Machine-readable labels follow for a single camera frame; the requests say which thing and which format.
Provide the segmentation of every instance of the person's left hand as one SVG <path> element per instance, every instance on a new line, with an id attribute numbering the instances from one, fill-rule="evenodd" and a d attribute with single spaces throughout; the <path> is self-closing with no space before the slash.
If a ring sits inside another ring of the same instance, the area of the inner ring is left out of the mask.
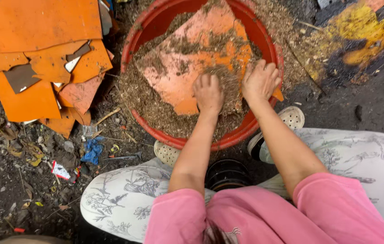
<path id="1" fill-rule="evenodd" d="M 200 114 L 218 115 L 224 103 L 224 94 L 216 75 L 201 74 L 192 85 Z"/>

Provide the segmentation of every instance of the red plastic basin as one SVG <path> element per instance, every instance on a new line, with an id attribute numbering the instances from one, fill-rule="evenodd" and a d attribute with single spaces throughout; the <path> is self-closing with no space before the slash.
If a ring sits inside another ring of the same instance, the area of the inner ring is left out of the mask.
<path id="1" fill-rule="evenodd" d="M 138 51 L 141 44 L 152 40 L 166 32 L 172 20 L 177 14 L 185 12 L 195 12 L 205 4 L 207 0 L 156 0 L 146 10 L 144 10 L 135 24 L 130 29 L 126 41 L 124 42 L 123 54 L 121 57 L 121 72 L 126 71 L 127 64 L 132 59 L 133 52 Z M 283 58 L 280 47 L 275 47 L 270 36 L 266 32 L 265 26 L 257 19 L 254 14 L 256 4 L 250 0 L 227 0 L 236 18 L 240 19 L 245 26 L 249 39 L 254 42 L 263 53 L 263 58 L 268 63 L 276 63 L 280 69 L 281 80 L 283 78 Z M 272 107 L 276 104 L 276 99 L 269 99 Z M 141 117 L 136 110 L 132 114 L 138 123 L 157 140 L 182 149 L 187 141 L 186 138 L 174 138 L 150 127 L 147 121 Z M 245 140 L 258 129 L 258 121 L 252 111 L 249 111 L 242 124 L 235 130 L 225 134 L 221 140 L 211 146 L 212 151 L 221 150 Z"/>

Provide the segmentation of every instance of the pink sleeve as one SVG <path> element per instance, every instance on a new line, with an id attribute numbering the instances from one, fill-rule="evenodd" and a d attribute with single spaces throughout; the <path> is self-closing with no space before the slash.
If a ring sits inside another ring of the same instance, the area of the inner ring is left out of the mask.
<path id="1" fill-rule="evenodd" d="M 316 173 L 296 186 L 293 200 L 338 243 L 384 243 L 384 219 L 358 180 Z"/>
<path id="2" fill-rule="evenodd" d="M 206 228 L 203 196 L 180 189 L 157 197 L 151 208 L 144 243 L 202 243 Z"/>

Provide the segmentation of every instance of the forearm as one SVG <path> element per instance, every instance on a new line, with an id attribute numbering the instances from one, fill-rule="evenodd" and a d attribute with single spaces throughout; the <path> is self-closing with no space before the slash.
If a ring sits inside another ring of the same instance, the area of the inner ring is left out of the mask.
<path id="1" fill-rule="evenodd" d="M 200 114 L 191 137 L 174 164 L 168 192 L 191 188 L 204 195 L 204 179 L 217 122 L 217 114 Z"/>
<path id="2" fill-rule="evenodd" d="M 304 178 L 327 172 L 314 152 L 283 123 L 268 101 L 253 103 L 251 109 L 290 196 Z"/>

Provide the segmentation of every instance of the black bucket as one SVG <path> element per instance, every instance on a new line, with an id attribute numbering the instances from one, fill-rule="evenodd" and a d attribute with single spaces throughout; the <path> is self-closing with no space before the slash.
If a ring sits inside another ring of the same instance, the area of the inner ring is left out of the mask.
<path id="1" fill-rule="evenodd" d="M 207 169 L 206 188 L 213 191 L 252 185 L 248 169 L 234 159 L 222 159 Z"/>

